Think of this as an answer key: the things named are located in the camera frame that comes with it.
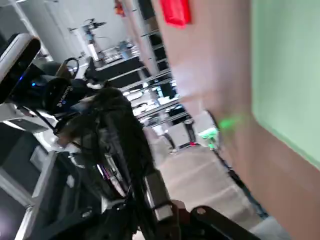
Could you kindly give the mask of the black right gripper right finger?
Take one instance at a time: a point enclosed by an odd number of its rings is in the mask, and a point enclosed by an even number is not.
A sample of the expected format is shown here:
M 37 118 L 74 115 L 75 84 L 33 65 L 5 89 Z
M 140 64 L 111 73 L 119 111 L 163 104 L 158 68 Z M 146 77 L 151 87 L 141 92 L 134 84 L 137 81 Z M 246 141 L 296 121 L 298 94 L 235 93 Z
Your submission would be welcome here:
M 187 211 L 177 207 L 181 240 L 258 240 L 259 238 L 213 208 L 200 205 Z

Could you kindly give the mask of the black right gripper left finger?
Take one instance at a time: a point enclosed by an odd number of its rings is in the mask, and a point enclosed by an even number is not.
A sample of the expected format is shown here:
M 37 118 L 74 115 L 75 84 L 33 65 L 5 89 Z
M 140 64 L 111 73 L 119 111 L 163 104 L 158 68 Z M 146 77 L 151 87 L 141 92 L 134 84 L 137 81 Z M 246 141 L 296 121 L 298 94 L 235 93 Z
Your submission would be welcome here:
M 68 216 L 58 240 L 131 240 L 137 231 L 136 203 L 125 199 L 103 213 L 92 208 Z

